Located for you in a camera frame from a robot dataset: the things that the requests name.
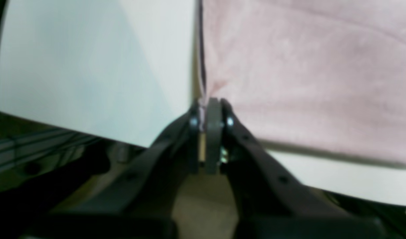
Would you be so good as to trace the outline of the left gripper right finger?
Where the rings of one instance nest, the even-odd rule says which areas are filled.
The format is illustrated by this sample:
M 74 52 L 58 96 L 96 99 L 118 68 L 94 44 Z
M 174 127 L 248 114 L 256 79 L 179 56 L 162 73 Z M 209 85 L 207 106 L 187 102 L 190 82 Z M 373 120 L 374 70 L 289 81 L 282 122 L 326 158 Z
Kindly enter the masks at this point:
M 225 99 L 206 108 L 208 174 L 232 188 L 239 221 L 234 239 L 383 239 L 378 219 L 352 216 L 314 195 L 270 156 Z

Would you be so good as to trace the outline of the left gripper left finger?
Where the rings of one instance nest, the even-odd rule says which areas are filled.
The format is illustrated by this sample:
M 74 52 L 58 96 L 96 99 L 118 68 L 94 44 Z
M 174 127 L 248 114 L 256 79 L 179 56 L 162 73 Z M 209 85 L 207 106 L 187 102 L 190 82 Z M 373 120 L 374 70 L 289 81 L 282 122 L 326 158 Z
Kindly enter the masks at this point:
M 177 239 L 177 191 L 199 170 L 199 104 L 169 124 L 113 183 L 74 208 L 40 218 L 25 239 Z

